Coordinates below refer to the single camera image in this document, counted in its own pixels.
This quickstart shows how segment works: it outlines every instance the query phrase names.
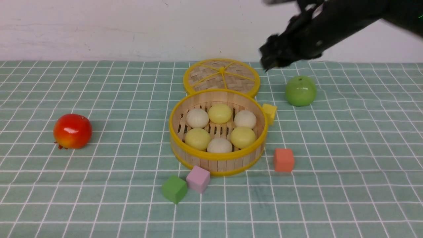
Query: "apple stem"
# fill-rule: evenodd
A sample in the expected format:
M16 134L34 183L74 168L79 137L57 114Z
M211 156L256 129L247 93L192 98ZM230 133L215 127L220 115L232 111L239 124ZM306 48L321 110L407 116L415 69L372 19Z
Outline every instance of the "apple stem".
M68 149L68 148L65 148L65 147L63 147L63 146L59 145L59 143L57 143L57 141L55 141L54 143L55 143L55 144L58 144L58 148L59 148L59 149L63 149L63 148L64 148L64 149Z

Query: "yellow cube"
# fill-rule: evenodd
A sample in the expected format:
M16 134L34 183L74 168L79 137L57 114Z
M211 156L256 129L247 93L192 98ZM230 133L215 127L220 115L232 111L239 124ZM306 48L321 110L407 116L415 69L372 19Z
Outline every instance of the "yellow cube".
M264 103L262 106L264 112L266 113L267 116L267 121L269 122L269 125L273 125L273 121L275 120L275 115L276 115L276 111L277 111L277 107Z

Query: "foam block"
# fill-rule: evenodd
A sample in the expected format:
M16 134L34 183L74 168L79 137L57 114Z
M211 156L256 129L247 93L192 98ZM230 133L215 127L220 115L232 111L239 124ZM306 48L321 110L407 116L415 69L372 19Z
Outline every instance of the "foam block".
M275 115L276 115L276 112L277 112L277 107L270 105L270 104L267 104L267 103L264 103L261 108L266 113L267 121L269 122L269 125L273 125L273 122L275 120Z
M273 165L276 172L291 172L294 169L294 154L291 149L275 149Z
M178 204L185 197L187 192L187 182L176 175L171 175L162 185L163 196L175 204Z
M209 182L210 172L198 166L194 166L187 176L188 188L201 194L204 192Z

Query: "steamer basket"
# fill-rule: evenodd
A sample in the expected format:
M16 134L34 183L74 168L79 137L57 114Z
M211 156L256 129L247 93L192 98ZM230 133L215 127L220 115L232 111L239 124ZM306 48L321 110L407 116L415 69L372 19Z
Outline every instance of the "steamer basket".
M238 149L225 154L214 154L199 151L185 144L188 130L186 116L189 110L201 108L206 111L218 103L225 103L233 109L233 115L226 124L215 125L209 122L204 128L212 138L226 138L230 141L232 129L235 128L233 118L238 111L247 109L257 117L253 128L257 140L247 148ZM269 122L263 108L251 97L228 89L207 89L195 92L182 99L173 109L169 118L170 145L176 158L185 167L192 169L195 165L210 171L212 176L229 176L245 171L253 166L264 151Z
M184 74L187 94L205 89L230 89L254 98L260 88L260 76L248 64L213 58L195 63Z

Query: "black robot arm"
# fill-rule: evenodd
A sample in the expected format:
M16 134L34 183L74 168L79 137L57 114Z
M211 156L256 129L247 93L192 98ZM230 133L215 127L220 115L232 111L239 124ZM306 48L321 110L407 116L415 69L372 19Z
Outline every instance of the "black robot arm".
M265 71L322 53L379 19L423 37L423 0L263 0L267 5L296 1L301 13L286 30L260 47Z

